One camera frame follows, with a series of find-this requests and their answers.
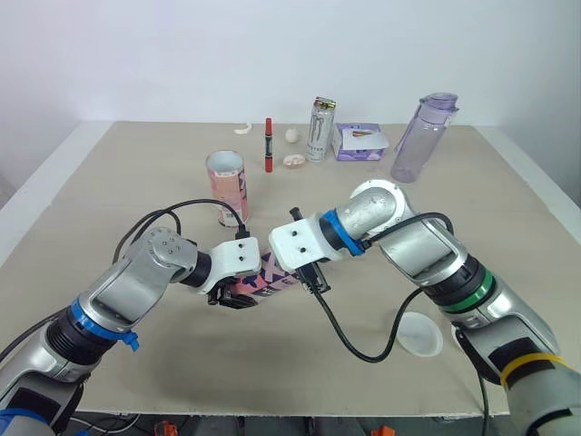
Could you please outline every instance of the robotic arm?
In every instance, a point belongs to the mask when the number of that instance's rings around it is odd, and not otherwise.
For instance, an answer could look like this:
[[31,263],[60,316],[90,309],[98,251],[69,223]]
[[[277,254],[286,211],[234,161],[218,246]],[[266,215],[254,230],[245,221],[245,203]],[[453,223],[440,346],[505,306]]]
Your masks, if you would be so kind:
[[416,215],[395,184],[372,180],[346,205],[274,229],[270,243],[283,269],[324,291],[317,261],[361,255],[377,242],[457,327],[478,373],[502,384],[520,434],[580,434],[581,377],[558,357],[550,328],[438,220]]
[[150,230],[0,370],[0,435],[63,431],[81,400],[84,381],[103,354],[117,341],[137,351],[132,328],[169,283],[190,285],[208,294],[210,303],[241,308],[254,302],[226,291],[219,295],[220,284],[260,268],[256,238],[229,241],[203,253],[172,230]]

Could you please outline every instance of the yellow ring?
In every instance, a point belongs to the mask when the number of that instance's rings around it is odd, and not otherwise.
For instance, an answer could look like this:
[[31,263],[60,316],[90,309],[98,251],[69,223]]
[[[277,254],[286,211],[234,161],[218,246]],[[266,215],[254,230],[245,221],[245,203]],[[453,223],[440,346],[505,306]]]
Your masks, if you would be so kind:
[[525,356],[520,356],[519,358],[516,358],[507,366],[505,366],[505,369],[502,370],[502,372],[500,373],[500,384],[502,384],[502,386],[506,388],[507,377],[512,373],[512,371],[529,362],[534,361],[552,361],[560,363],[563,366],[566,366],[567,368],[571,368],[569,365],[566,364],[566,362],[563,359],[561,359],[559,356],[555,356],[555,354],[546,354],[544,352],[533,352]]

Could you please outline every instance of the white ball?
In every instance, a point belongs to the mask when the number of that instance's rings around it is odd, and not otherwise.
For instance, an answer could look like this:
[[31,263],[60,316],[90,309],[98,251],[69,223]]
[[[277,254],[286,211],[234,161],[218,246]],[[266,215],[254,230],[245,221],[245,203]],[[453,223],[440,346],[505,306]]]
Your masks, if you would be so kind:
[[299,138],[300,138],[300,134],[299,134],[299,131],[297,129],[289,129],[284,133],[284,139],[286,139],[287,142],[289,142],[291,144],[298,142]]

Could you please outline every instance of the can label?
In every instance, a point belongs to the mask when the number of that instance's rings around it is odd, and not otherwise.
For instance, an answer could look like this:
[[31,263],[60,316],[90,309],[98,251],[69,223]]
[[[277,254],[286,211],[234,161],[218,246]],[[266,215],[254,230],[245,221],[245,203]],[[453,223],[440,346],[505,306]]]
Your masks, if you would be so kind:
[[325,159],[335,118],[335,102],[317,97],[310,113],[309,135],[307,136],[307,159],[319,162]]
[[261,271],[238,279],[231,288],[232,295],[250,295],[261,300],[299,282],[297,273],[284,271],[270,250],[266,250],[261,258]]
[[[249,214],[244,168],[241,167],[229,171],[214,171],[210,168],[207,170],[210,176],[213,198],[229,204],[241,217],[242,222],[246,223]],[[222,206],[218,206],[218,208],[218,221],[221,224],[226,227],[236,227],[238,225],[232,212]]]

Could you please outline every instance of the purple water bottle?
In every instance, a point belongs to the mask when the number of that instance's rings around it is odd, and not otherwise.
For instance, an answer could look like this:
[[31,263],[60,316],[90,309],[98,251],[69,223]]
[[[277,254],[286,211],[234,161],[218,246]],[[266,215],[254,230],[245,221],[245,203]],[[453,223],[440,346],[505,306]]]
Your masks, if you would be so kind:
[[398,182],[412,183],[426,165],[446,127],[458,111],[455,94],[435,93],[419,100],[418,110],[401,136],[398,157],[391,176]]

